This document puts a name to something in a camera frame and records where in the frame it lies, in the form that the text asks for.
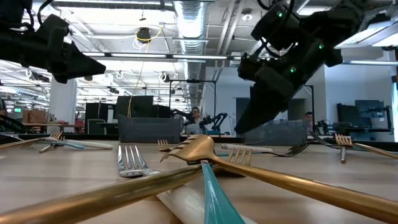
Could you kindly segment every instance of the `wall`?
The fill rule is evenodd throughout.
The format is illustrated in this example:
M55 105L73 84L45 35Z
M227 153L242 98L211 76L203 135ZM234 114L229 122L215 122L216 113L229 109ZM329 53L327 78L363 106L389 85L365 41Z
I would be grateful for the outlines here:
M387 54L378 60L388 60ZM355 100L384 100L384 105L392 104L392 82L390 68L369 65L338 65L325 67L326 114L331 122L337 122L338 103L355 105ZM375 126L387 127L386 119L373 118ZM378 141L394 141L388 133L376 133Z
M213 70L210 67L206 68L206 76L213 75ZM233 129L237 123L236 121L236 98L249 98L250 86L253 82L247 82L238 77L236 68L225 68L220 75L220 79L216 86L216 114L228 113L229 118L225 119L221 125L221 132L234 133ZM308 85L314 86L314 101L315 101L315 117L321 118L326 116L326 101L325 101L325 76L324 69L321 67L314 76L309 79ZM213 85L206 85L203 89L203 98L201 102L202 113L214 114L214 91ZM312 97L304 89L301 89L294 98L306 99L305 108L307 111L312 110ZM287 119L287 111L278 114L275 119Z

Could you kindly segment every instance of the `ceiling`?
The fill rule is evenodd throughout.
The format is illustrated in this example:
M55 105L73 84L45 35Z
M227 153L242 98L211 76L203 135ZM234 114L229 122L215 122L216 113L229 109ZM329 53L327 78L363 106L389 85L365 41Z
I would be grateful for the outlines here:
M238 23L233 32L233 38L227 49L227 54L241 54L251 50L256 41L252 39L250 33L256 22L266 13L262 10L255 0L243 0L243 8L251 9L252 19L244 21L241 19L242 14L238 16ZM303 4L307 3L300 11L301 14L311 14L314 11L323 10L319 6L330 7L337 1L331 0L299 0L295 3L296 10ZM140 6L149 1L140 1ZM171 2L165 2L166 7L171 7ZM230 0L216 0L208 3L206 13L206 32L205 54L215 54L223 30L223 21L226 19L227 9ZM390 4L390 1L370 1L368 8ZM34 11L41 5L40 1L35 1ZM172 11L134 9L137 4L131 4L131 1L93 1L82 0L81 2L64 0L55 0L53 4L46 7L42 11L45 18L47 15L54 13L70 23L72 34L65 41L74 41L82 52L147 52L147 53L171 53L180 54L180 41L178 41L178 27L176 25L176 15ZM148 27L150 34L155 37L149 44L141 44L136 39L136 32L140 27ZM348 54L356 59L378 58L372 56L375 48L362 49L358 52L352 51ZM88 82L84 78L78 79L78 110L83 111L86 102L107 101L115 102L117 95L111 93L107 86L112 85L119 90L120 95L154 95L155 101L161 105L169 103L169 83L165 83L162 79L164 74L169 75L171 79L186 79L184 74L185 62L138 62L138 61L117 61L102 60L100 61L107 67L106 74L94 76L93 81ZM1 82L8 85L20 86L0 86L0 94L2 97L11 96L8 103L16 105L28 105L47 108L49 104L50 85L42 81L32 79L31 72L37 72L41 75L52 79L52 75L45 70L39 68L21 67L16 63L0 61ZM235 68L226 68L221 72L219 82L225 84L239 84L243 82L238 78ZM205 75L207 80L213 78L212 75ZM33 84L41 84L42 87L29 86ZM188 90L185 82L173 82L175 93L173 95L172 108L179 110L188 110L190 107L190 95L195 95L200 99L201 88L197 88L197 93Z

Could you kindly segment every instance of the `white utensil handle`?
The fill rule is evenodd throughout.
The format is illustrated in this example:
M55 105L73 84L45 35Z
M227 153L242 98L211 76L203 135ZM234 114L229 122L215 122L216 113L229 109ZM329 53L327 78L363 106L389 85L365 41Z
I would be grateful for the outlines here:
M113 146L110 144L101 144L101 143L95 143L95 142L76 141L76 140L67 140L67 142L79 144L79 145L82 145L85 147L94 147L94 148L100 148L100 149L112 149L113 148Z
M222 144L222 149L251 149L253 152L274 152L274 150L265 148L265 147L252 147L252 146L244 146L244 145L234 145L234 144Z
M204 224L205 222L205 197L183 185L161 194L156 195L160 201L178 217L182 223ZM255 224L256 222L241 215L245 223Z

